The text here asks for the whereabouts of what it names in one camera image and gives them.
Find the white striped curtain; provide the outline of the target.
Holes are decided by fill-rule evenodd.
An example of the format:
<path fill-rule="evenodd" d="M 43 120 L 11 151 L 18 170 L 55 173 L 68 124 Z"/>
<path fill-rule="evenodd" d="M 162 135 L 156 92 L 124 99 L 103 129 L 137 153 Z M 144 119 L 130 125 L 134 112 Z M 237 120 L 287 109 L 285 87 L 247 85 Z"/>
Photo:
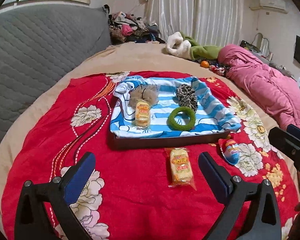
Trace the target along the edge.
<path fill-rule="evenodd" d="M 238 44 L 244 0 L 144 0 L 145 19 L 163 40 L 177 31 L 201 45 Z"/>

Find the pile of clothes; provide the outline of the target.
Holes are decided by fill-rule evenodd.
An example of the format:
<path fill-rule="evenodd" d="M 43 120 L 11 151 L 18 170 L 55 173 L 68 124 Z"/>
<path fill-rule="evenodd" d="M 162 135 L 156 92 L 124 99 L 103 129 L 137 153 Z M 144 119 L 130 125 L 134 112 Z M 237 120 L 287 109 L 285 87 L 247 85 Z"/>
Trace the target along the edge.
<path fill-rule="evenodd" d="M 134 14 L 125 14 L 124 12 L 110 14 L 108 26 L 113 45 L 127 42 L 166 43 L 160 38 L 160 30 L 156 23 L 148 24 L 144 18 L 136 17 Z"/>

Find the red floral blanket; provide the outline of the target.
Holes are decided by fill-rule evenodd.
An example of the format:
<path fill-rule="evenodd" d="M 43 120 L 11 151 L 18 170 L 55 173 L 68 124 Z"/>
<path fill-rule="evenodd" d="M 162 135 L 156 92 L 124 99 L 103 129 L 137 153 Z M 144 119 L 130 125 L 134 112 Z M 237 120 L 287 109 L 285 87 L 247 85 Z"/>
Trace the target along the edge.
<path fill-rule="evenodd" d="M 201 239 L 222 211 L 198 167 L 204 151 L 232 175 L 259 183 L 269 179 L 286 235 L 295 217 L 298 194 L 283 157 L 265 140 L 256 142 L 245 114 L 232 102 L 234 92 L 212 77 L 204 83 L 233 113 L 242 129 L 232 135 L 243 157 L 226 163 L 217 143 L 189 145 L 194 186 L 169 187 L 165 148 L 121 151 L 113 145 L 110 119 L 113 90 L 123 75 L 73 79 L 50 110 L 29 131 L 13 162 L 1 200 L 2 223 L 14 237 L 15 215 L 26 180 L 46 183 L 93 152 L 96 168 L 72 210 L 94 239 Z"/>

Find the red blue egg toy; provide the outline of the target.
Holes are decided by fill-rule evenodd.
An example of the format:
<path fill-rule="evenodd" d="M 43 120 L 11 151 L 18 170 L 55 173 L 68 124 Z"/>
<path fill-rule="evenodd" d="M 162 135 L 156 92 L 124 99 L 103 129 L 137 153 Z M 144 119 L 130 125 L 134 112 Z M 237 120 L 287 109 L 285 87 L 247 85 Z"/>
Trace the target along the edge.
<path fill-rule="evenodd" d="M 221 154 L 224 159 L 231 165 L 236 165 L 239 161 L 240 149 L 238 143 L 233 139 L 219 139 L 218 140 Z"/>

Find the pink quilted duvet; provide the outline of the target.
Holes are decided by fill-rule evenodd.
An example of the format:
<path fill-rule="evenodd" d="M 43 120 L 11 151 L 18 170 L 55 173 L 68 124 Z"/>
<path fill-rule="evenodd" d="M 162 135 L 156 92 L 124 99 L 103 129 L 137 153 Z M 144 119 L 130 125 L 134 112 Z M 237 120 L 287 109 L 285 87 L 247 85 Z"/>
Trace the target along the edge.
<path fill-rule="evenodd" d="M 300 89 L 295 80 L 234 44 L 220 50 L 218 61 L 230 67 L 226 77 L 273 117 L 280 128 L 286 129 L 290 124 L 300 128 Z"/>

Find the rice cracker packet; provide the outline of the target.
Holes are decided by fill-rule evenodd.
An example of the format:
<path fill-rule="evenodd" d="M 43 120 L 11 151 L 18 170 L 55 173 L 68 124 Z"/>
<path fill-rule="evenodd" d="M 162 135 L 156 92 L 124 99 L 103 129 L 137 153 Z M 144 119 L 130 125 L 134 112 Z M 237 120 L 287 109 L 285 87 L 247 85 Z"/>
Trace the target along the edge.
<path fill-rule="evenodd" d="M 168 186 L 191 186 L 196 190 L 189 150 L 185 147 L 165 148 L 168 163 Z"/>
<path fill-rule="evenodd" d="M 151 122 L 151 106 L 144 100 L 139 100 L 135 107 L 135 125 L 141 128 L 149 128 Z"/>

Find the beige mesh scrunchie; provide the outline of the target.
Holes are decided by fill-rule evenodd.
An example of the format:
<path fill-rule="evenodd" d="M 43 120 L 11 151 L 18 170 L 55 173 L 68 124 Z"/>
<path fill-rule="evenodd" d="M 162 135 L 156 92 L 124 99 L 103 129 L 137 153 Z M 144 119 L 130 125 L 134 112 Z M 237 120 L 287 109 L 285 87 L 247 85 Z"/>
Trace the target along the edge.
<path fill-rule="evenodd" d="M 139 85 L 130 92 L 129 106 L 135 109 L 136 104 L 140 101 L 145 101 L 150 106 L 154 106 L 158 103 L 158 95 L 156 85 Z"/>

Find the leopard print scrunchie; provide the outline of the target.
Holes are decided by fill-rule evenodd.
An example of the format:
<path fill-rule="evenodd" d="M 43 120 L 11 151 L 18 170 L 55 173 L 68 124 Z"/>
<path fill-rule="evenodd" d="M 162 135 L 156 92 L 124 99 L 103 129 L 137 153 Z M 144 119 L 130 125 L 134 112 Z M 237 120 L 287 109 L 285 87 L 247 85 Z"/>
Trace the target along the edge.
<path fill-rule="evenodd" d="M 182 84 L 177 88 L 176 97 L 181 107 L 189 107 L 194 112 L 198 109 L 198 101 L 191 85 Z"/>

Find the vanity mirror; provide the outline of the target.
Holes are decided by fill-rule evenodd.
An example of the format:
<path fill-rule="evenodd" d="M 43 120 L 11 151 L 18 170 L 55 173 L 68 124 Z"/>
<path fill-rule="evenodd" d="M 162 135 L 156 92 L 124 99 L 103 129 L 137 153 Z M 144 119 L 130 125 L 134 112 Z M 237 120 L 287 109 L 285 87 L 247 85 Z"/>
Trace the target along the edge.
<path fill-rule="evenodd" d="M 257 55 L 261 56 L 268 61 L 271 61 L 273 58 L 273 53 L 270 50 L 270 42 L 269 39 L 266 38 L 262 33 L 257 33 L 252 42 L 257 48 Z"/>

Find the blue striped cartoon towel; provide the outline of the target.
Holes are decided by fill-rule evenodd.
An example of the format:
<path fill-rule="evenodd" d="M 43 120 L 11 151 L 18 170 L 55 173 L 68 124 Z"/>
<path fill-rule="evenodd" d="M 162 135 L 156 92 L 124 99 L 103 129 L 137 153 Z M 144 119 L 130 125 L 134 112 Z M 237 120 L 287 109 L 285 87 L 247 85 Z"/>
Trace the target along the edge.
<path fill-rule="evenodd" d="M 135 109 L 129 106 L 130 94 L 138 88 L 154 85 L 158 103 L 150 107 L 150 124 L 141 128 L 135 124 Z M 197 98 L 196 122 L 190 131 L 178 131 L 168 125 L 168 117 L 180 105 L 176 92 L 181 85 L 191 86 Z M 225 131 L 237 132 L 241 122 L 216 98 L 207 84 L 191 76 L 186 78 L 128 76 L 114 91 L 117 97 L 110 121 L 110 131 L 118 138 L 169 138 L 206 135 Z"/>

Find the beige bed sheet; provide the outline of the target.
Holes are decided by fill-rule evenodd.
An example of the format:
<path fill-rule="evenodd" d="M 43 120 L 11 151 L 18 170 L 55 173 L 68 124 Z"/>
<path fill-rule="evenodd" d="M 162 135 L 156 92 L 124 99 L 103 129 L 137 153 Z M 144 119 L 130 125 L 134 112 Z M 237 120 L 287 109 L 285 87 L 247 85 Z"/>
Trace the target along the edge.
<path fill-rule="evenodd" d="M 226 84 L 235 94 L 232 102 L 245 114 L 252 129 L 252 136 L 256 142 L 261 142 L 266 130 L 276 126 L 276 121 L 263 111 L 243 90 L 237 88 L 231 81 L 218 77 L 197 63 L 179 59 L 165 53 L 160 44 L 126 43 L 110 47 L 85 60 L 72 72 L 63 77 L 56 85 L 44 93 L 25 113 L 23 113 L 8 131 L 0 145 L 0 229 L 5 233 L 2 223 L 1 200 L 7 183 L 8 174 L 13 162 L 23 148 L 24 141 L 38 121 L 50 110 L 58 96 L 73 79 L 107 74 L 110 76 L 141 75 L 144 77 L 165 76 L 183 78 L 196 76 L 203 81 L 216 78 Z M 295 183 L 295 171 L 289 160 L 283 157 L 290 175 Z"/>

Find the grey quilted headboard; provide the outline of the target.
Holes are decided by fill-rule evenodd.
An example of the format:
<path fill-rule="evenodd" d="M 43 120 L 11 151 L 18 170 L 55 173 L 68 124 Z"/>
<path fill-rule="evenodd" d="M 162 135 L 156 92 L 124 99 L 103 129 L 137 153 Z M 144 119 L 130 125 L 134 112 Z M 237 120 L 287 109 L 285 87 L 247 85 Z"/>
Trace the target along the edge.
<path fill-rule="evenodd" d="M 0 143 L 44 92 L 110 44 L 109 8 L 40 4 L 0 13 Z"/>

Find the green white plush garment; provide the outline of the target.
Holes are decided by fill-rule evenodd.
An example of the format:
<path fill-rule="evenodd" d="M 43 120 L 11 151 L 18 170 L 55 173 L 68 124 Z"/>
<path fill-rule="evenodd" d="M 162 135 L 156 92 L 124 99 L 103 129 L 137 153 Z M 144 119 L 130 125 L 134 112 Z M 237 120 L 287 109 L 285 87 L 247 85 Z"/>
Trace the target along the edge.
<path fill-rule="evenodd" d="M 214 45 L 200 45 L 192 37 L 178 31 L 170 35 L 166 42 L 169 54 L 187 60 L 208 59 L 215 60 L 222 47 Z"/>

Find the white air conditioner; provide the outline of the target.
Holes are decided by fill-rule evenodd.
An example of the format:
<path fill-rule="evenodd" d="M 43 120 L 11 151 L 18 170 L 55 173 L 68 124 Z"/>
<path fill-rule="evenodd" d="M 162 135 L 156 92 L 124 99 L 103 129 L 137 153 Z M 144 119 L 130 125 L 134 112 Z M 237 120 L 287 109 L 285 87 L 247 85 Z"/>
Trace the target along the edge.
<path fill-rule="evenodd" d="M 280 12 L 282 14 L 288 14 L 286 10 L 286 2 L 284 0 L 259 0 L 259 5 L 255 7 L 249 7 L 252 11 L 267 10 Z"/>

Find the dark rectangular tray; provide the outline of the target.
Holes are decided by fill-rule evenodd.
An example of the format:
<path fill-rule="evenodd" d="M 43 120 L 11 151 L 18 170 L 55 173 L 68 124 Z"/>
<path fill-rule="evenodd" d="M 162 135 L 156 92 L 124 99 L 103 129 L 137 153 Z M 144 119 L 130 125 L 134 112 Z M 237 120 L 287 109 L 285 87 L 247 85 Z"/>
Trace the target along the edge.
<path fill-rule="evenodd" d="M 206 135 L 194 135 L 190 137 L 168 138 L 118 138 L 113 136 L 109 140 L 109 146 L 115 150 L 133 150 L 144 148 L 179 148 L 195 144 L 209 144 L 225 139 L 230 131 L 224 131 Z"/>

